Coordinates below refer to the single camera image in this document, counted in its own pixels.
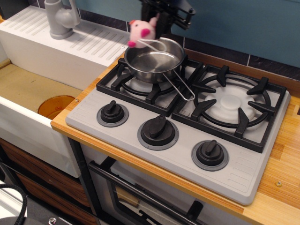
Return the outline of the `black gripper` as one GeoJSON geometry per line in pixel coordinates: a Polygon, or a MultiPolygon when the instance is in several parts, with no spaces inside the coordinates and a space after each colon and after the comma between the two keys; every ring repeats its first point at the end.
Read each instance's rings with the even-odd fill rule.
{"type": "Polygon", "coordinates": [[[142,21],[157,18],[155,39],[171,34],[174,24],[184,30],[189,29],[195,15],[195,9],[186,0],[142,0],[141,3],[142,21]]]}

